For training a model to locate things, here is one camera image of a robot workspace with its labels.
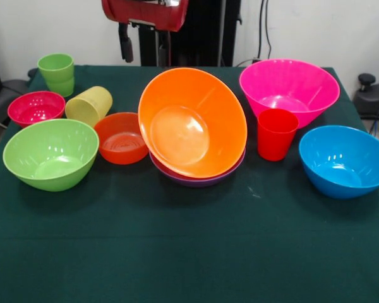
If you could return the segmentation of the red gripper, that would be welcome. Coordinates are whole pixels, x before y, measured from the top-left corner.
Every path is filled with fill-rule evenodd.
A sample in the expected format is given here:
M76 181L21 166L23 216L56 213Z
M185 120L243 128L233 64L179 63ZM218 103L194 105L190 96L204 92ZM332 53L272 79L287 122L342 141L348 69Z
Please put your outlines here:
M128 37L128 23L149 25L157 33L158 66L171 66L171 33L182 27L189 1L108 1L102 0L106 17L119 23L118 35L121 56L127 63L133 62L133 48Z

